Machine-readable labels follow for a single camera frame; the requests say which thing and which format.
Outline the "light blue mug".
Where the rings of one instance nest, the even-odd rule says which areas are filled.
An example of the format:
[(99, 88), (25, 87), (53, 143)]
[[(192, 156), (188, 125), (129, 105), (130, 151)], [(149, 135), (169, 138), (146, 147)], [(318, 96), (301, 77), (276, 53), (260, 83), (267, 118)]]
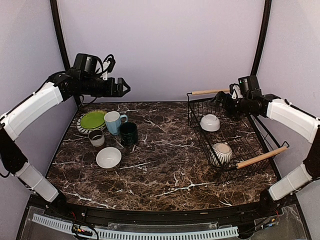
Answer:
[(107, 130), (113, 135), (117, 136), (120, 134), (120, 126), (122, 124), (122, 119), (125, 118), (125, 123), (128, 121), (128, 116), (126, 114), (120, 114), (117, 111), (109, 111), (104, 116), (104, 121)]

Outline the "dark green cup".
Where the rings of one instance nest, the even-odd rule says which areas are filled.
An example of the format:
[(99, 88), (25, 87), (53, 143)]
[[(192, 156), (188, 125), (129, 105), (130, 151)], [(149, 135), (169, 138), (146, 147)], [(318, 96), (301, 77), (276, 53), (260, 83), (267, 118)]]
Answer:
[(133, 122), (125, 122), (119, 127), (121, 144), (124, 146), (135, 145), (138, 142), (138, 127)]

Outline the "lime green plastic plate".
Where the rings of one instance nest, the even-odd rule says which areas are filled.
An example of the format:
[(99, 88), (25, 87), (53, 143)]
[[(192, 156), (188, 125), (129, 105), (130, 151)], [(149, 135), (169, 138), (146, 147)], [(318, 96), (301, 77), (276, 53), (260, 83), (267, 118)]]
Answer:
[(84, 129), (92, 130), (105, 125), (105, 112), (92, 111), (85, 114), (80, 120), (80, 126)]

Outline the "white ceramic bowl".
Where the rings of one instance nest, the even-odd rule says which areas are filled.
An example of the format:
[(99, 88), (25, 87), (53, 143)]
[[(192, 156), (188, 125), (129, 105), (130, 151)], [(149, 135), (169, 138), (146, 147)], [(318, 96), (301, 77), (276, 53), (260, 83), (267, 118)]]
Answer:
[(207, 114), (201, 118), (200, 126), (207, 132), (216, 132), (220, 129), (220, 120), (213, 114)]

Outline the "brown ceramic cup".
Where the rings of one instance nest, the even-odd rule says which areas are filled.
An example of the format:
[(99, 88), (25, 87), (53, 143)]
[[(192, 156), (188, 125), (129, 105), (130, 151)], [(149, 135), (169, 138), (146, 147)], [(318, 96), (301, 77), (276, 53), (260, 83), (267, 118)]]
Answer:
[(95, 129), (91, 131), (88, 135), (88, 138), (96, 150), (102, 150), (105, 148), (105, 136), (104, 132), (100, 129)]

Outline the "striped ceramic bowl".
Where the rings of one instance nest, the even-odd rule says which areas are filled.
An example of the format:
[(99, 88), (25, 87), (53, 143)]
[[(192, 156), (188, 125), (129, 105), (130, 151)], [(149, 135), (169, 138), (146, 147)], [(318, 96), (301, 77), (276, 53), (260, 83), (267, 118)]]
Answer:
[(233, 156), (231, 147), (226, 142), (216, 143), (210, 151), (209, 162), (216, 167), (228, 163)]

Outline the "beige ceramic bowl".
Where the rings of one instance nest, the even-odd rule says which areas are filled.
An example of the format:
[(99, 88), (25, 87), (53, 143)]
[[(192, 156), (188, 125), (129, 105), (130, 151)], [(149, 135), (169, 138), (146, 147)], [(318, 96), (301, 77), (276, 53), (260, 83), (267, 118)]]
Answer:
[(115, 147), (105, 147), (96, 156), (96, 163), (99, 167), (114, 171), (122, 160), (122, 153)]

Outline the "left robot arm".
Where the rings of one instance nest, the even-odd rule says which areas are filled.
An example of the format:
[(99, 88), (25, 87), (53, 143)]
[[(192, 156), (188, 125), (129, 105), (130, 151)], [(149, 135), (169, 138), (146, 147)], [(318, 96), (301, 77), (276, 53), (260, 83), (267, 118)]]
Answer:
[(40, 116), (75, 95), (121, 98), (130, 90), (122, 77), (104, 80), (93, 76), (72, 76), (67, 72), (54, 73), (40, 89), (0, 117), (0, 159), (4, 168), (51, 203), (50, 208), (58, 217), (67, 218), (71, 208), (60, 199), (64, 195), (29, 163), (15, 141)]

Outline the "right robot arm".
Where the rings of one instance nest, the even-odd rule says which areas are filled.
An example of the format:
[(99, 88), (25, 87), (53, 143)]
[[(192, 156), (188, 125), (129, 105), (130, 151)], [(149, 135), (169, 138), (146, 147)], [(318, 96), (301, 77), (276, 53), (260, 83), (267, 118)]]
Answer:
[(299, 188), (320, 178), (320, 119), (302, 111), (274, 94), (265, 94), (253, 99), (232, 98), (229, 93), (220, 91), (213, 100), (217, 106), (226, 109), (231, 115), (256, 114), (277, 121), (304, 137), (310, 150), (302, 163), (273, 184), (268, 189), (269, 197), (255, 205), (255, 213), (266, 217), (275, 208), (275, 201), (297, 191)]

